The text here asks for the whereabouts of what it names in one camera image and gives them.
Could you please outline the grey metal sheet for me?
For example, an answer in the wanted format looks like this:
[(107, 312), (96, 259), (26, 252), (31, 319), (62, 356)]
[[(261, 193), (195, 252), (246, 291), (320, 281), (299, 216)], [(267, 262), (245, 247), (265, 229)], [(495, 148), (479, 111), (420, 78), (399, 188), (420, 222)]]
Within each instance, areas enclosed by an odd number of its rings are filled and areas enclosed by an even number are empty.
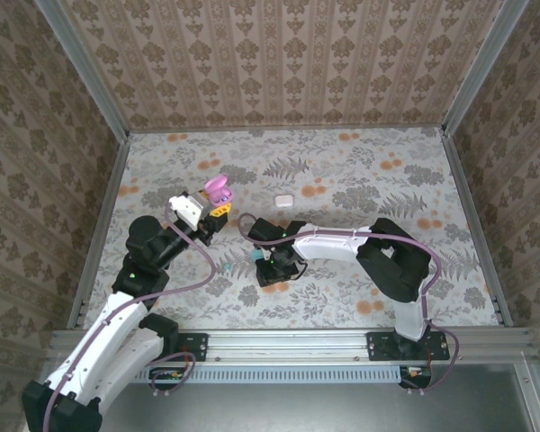
[(132, 385), (101, 432), (534, 432), (521, 402), (382, 384), (193, 384), (169, 396)]

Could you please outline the aluminium frame side rail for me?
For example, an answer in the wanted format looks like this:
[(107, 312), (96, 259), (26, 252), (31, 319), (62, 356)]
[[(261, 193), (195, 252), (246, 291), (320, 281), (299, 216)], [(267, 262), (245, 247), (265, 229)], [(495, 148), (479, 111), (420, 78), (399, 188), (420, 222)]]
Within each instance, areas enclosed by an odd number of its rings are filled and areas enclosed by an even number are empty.
[(72, 309), (67, 320), (67, 329), (74, 329), (82, 322), (82, 310), (87, 306), (89, 296), (95, 286), (97, 271), (104, 251), (108, 229), (112, 220), (113, 208), (121, 186), (129, 151), (130, 143), (125, 140), (118, 147), (116, 159), (112, 167), (112, 172), (100, 208), (98, 221), (95, 226), (94, 235), (76, 289), (76, 296), (73, 301)]
[(468, 185), (464, 168), (455, 148), (454, 140), (443, 130), (440, 130), (440, 132), (445, 155), (459, 193), (460, 202), (463, 207), (469, 231), (472, 235), (472, 241), (481, 265), (484, 280), (490, 290), (490, 297), (492, 298), (492, 303), (494, 304), (497, 316), (499, 317), (499, 323), (505, 327), (513, 327), (514, 322), (509, 311), (509, 306), (506, 302), (500, 279), (491, 257), (491, 252), (482, 229), (481, 221), (473, 202), (472, 191)]

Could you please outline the aluminium extrusion beam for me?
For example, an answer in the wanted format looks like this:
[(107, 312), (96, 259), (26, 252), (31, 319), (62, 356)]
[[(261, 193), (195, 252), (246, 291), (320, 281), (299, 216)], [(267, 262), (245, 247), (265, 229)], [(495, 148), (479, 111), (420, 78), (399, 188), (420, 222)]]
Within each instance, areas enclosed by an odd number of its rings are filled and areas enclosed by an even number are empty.
[[(207, 365), (351, 365), (367, 364), (366, 334), (385, 328), (362, 329), (260, 329), (181, 330), (207, 333)], [(445, 334), (450, 359), (447, 364), (514, 364), (537, 358), (523, 328), (469, 327), (435, 330)]]

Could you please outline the floral tablecloth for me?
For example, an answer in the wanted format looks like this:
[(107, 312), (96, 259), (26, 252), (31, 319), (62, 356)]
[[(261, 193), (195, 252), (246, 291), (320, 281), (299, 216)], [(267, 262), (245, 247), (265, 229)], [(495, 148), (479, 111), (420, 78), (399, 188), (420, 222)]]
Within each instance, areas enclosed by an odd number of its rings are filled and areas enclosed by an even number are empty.
[[(437, 325), (499, 324), (436, 128), (154, 133), (133, 135), (129, 143), (84, 327), (111, 292), (130, 224), (142, 215), (162, 218), (170, 197), (217, 175), (236, 195), (228, 224), (206, 256), (189, 249), (172, 263), (170, 293), (154, 308), (182, 328), (393, 324), (392, 302), (356, 263), (316, 260), (296, 281), (261, 287), (253, 247), (240, 236), (253, 217), (281, 227), (307, 221), (344, 229), (390, 219), (440, 257), (441, 277), (427, 294)], [(278, 194), (291, 194), (294, 206), (276, 208)]]

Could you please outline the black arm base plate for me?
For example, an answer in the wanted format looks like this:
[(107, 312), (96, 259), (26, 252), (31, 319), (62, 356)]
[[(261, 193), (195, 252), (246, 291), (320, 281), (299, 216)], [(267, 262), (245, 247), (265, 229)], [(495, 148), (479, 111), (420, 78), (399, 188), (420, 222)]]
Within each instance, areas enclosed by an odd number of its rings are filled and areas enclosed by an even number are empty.
[(166, 356), (188, 352), (195, 356), (197, 362), (206, 360), (209, 345), (209, 335), (207, 333), (176, 333), (173, 336), (164, 338), (164, 346), (161, 358)]
[(371, 361), (425, 361), (450, 359), (446, 335), (430, 331), (419, 341), (412, 341), (396, 332), (369, 332), (367, 351)]

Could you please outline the aluminium frame post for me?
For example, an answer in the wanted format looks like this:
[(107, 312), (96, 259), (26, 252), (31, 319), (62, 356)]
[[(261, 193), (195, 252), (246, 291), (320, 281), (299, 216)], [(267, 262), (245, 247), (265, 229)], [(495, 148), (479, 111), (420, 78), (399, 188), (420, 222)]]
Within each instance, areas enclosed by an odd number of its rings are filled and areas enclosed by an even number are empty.
[(442, 122), (453, 136), (526, 10), (529, 0), (504, 0)]
[(59, 0), (35, 0), (35, 3), (58, 38), (112, 134), (123, 145), (127, 142), (130, 127), (62, 4)]

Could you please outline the pink earbud charging case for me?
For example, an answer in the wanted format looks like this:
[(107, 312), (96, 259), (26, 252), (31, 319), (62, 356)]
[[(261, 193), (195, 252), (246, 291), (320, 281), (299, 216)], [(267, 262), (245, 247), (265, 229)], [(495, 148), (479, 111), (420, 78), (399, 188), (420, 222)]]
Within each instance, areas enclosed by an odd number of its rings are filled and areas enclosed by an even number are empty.
[[(210, 204), (214, 208), (220, 207), (226, 203), (231, 203), (233, 201), (234, 193), (227, 186), (227, 182), (228, 178), (225, 175), (217, 175), (205, 184), (204, 191), (208, 196)], [(225, 202), (222, 200), (222, 194), (224, 192), (229, 193), (229, 199)]]

